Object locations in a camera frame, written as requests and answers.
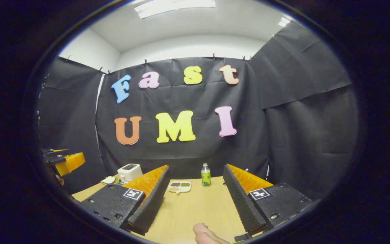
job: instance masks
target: white toaster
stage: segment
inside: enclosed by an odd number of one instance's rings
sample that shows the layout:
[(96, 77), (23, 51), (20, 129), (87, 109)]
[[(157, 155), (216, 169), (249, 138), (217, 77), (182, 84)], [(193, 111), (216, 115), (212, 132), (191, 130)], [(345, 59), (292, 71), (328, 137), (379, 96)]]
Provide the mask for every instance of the white toaster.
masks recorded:
[(128, 164), (117, 170), (121, 182), (127, 182), (142, 176), (141, 166), (138, 164)]

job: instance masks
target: wooden table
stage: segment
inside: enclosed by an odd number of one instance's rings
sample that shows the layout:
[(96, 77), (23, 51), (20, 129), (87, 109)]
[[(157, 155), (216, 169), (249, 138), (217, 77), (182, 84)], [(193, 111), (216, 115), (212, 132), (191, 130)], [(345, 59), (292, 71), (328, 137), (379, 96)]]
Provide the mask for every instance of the wooden table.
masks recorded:
[[(234, 237), (245, 232), (237, 209), (225, 185), (223, 177), (212, 177), (212, 185), (204, 187), (201, 179), (186, 179), (192, 183), (189, 192), (176, 193), (166, 191), (162, 203), (145, 239), (162, 244), (196, 244), (192, 227), (197, 223), (205, 223), (220, 238), (234, 242)], [(83, 201), (104, 187), (96, 184), (72, 196)]]

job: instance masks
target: ceiling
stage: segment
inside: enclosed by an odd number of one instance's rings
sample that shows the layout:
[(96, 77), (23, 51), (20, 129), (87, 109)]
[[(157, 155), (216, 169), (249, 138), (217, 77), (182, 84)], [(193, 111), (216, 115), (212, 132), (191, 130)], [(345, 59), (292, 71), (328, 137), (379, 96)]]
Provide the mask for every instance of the ceiling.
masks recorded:
[(216, 0), (215, 8), (170, 11), (139, 18), (127, 4), (91, 29), (121, 53), (159, 40), (190, 35), (232, 35), (266, 41), (276, 34), (283, 14), (255, 0)]

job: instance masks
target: foam letter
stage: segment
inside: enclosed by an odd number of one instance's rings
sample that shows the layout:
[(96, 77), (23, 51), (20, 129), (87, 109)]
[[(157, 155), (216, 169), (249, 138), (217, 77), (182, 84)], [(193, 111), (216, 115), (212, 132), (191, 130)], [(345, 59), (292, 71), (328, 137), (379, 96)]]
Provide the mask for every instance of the foam letter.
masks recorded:
[(189, 110), (181, 111), (175, 123), (168, 113), (157, 114), (156, 119), (159, 120), (159, 137), (157, 142), (169, 142), (167, 132), (172, 141), (175, 142), (179, 131), (180, 136), (178, 137), (178, 140), (181, 142), (195, 140), (195, 135), (192, 132), (191, 121), (193, 114), (194, 113)]
[(187, 85), (198, 84), (202, 81), (201, 68), (199, 66), (189, 66), (185, 68), (183, 80)]
[(139, 121), (141, 121), (141, 117), (133, 116), (130, 118), (130, 121), (132, 122), (131, 137), (126, 137), (126, 135), (124, 134), (124, 125), (126, 121), (126, 118), (116, 118), (114, 120), (116, 139), (119, 143), (123, 145), (132, 145), (135, 144), (139, 139)]
[(142, 75), (142, 80), (139, 81), (140, 88), (157, 88), (159, 86), (159, 73), (147, 72)]
[(234, 78), (235, 72), (237, 70), (235, 68), (231, 68), (231, 65), (227, 64), (224, 67), (220, 68), (219, 71), (223, 72), (223, 78), (225, 79), (226, 83), (230, 85), (235, 85), (239, 82), (238, 78)]
[(123, 102), (124, 99), (126, 99), (129, 96), (129, 93), (126, 93), (124, 90), (129, 90), (129, 83), (127, 81), (130, 80), (129, 75), (123, 76), (123, 78), (119, 79), (117, 82), (115, 82), (111, 88), (114, 89), (116, 94), (116, 103)]
[(219, 122), (221, 123), (221, 131), (219, 132), (220, 136), (232, 136), (237, 133), (237, 130), (233, 127), (231, 121), (231, 110), (233, 108), (230, 106), (223, 106), (215, 108), (215, 112), (219, 115)]

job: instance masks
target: green bottle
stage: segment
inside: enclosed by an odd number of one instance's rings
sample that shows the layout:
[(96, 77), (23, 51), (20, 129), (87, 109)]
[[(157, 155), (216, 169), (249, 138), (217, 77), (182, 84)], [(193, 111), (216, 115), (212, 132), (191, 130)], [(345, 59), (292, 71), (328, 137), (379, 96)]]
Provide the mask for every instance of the green bottle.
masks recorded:
[(207, 163), (202, 164), (201, 179), (202, 185), (204, 186), (209, 186), (212, 184), (212, 179), (210, 178), (210, 169), (207, 167)]

